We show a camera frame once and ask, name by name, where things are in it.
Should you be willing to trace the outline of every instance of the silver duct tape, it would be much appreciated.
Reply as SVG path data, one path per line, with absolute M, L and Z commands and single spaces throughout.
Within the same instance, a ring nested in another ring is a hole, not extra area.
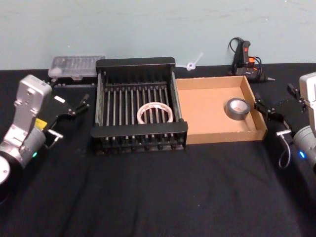
M 244 99 L 230 99 L 225 106 L 225 113 L 233 120 L 244 120 L 250 112 L 250 104 Z

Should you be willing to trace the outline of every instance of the cardboard box tray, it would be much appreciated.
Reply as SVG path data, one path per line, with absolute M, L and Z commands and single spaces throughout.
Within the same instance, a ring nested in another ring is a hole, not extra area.
M 182 117 L 188 122 L 187 144 L 263 140 L 267 127 L 254 110 L 254 95 L 245 77 L 177 79 Z M 232 98 L 249 102 L 250 113 L 236 121 L 225 113 Z

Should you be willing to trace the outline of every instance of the black tablecloth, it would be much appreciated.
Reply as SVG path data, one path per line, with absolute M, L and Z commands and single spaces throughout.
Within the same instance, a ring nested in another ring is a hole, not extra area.
M 226 76 L 227 66 L 177 69 L 177 78 Z M 264 65 L 276 82 L 253 84 L 272 102 L 290 98 L 288 82 L 316 64 Z M 0 137 L 12 122 L 17 85 L 47 70 L 0 71 Z M 56 88 L 91 108 L 56 128 L 65 137 L 41 149 L 14 196 L 0 206 L 1 236 L 316 236 L 316 179 L 295 147 L 280 170 L 282 151 L 268 122 L 264 142 L 191 145 L 186 151 L 95 156 L 90 150 L 96 89 Z

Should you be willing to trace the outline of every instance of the power cord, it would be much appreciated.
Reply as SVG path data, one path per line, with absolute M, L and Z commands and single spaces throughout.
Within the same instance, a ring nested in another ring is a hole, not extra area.
M 231 39 L 231 41 L 229 41 L 228 46 L 231 48 L 232 52 L 236 53 L 236 50 L 234 50 L 233 47 L 232 47 L 232 42 L 233 42 L 234 40 L 237 40 L 238 43 L 243 43 L 244 40 L 243 40 L 242 38 L 240 38 L 240 37 L 234 37 L 234 38 Z
M 290 146 L 288 145 L 287 141 L 285 140 L 284 138 L 284 134 L 288 134 L 288 133 L 291 133 L 292 131 L 290 129 L 288 130 L 285 130 L 285 131 L 281 131 L 281 132 L 277 132 L 276 133 L 276 136 L 280 137 L 281 140 L 283 141 L 283 143 L 285 144 L 285 146 L 287 147 L 286 150 L 284 150 L 278 160 L 278 165 L 281 169 L 286 169 L 288 167 L 288 165 L 290 164 L 290 161 L 291 161 L 291 149 L 290 149 Z M 288 157 L 287 157 L 287 162 L 286 164 L 283 166 L 282 165 L 282 157 L 284 156 L 285 152 L 287 151 L 288 153 Z

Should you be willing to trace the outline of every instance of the wall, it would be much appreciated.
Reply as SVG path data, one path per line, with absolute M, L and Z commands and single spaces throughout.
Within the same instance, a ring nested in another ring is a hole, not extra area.
M 263 63 L 316 62 L 314 0 L 0 0 L 0 69 L 56 55 L 173 56 L 230 64 L 241 36 Z

